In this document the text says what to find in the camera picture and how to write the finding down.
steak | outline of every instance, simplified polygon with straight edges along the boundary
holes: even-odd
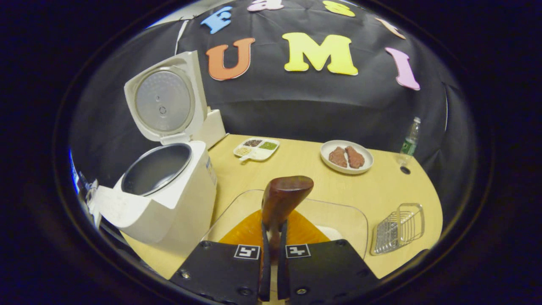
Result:
[[[331,163],[335,163],[340,167],[346,168],[346,158],[344,157],[344,149],[337,147],[330,153]]]
[[[351,168],[360,168],[365,164],[365,158],[358,153],[354,147],[348,146],[345,148],[346,154],[348,155],[348,163],[350,164]]]

wooden table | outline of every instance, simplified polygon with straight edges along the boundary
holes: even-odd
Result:
[[[397,153],[369,149],[375,159],[373,166],[361,175],[352,176],[338,173],[323,163],[321,143],[276,139],[280,146],[268,160],[241,163],[233,149],[249,137],[228,135],[209,150],[218,177],[213,223],[239,194],[264,189],[276,177],[304,175],[314,180],[310,199],[353,206],[365,214],[369,232],[364,261],[378,278],[393,272],[438,241],[442,231],[441,204],[433,184],[414,158],[408,165],[411,173],[406,175],[396,162]],[[405,202],[423,206],[424,235],[396,251],[379,256],[369,254],[373,228]],[[123,236],[132,249],[165,278],[171,278],[185,260],[175,253]]]

wire basket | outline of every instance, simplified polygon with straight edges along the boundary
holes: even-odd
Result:
[[[373,231],[372,255],[380,255],[406,246],[423,236],[425,222],[420,204],[401,204]]]

screw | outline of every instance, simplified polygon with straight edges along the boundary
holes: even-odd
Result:
[[[248,295],[251,295],[252,294],[252,290],[248,289],[248,288],[239,288],[237,290],[237,292],[240,294],[240,295],[244,295],[244,296],[248,296]]]

white rice cooker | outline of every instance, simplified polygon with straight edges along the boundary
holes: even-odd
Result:
[[[220,113],[218,128],[204,126],[208,109],[197,52],[148,68],[124,91],[141,133],[163,146],[143,154],[112,189],[99,186],[95,210],[130,237],[187,256],[209,229],[215,203],[207,147],[225,135]],[[207,144],[191,139],[202,128]]]

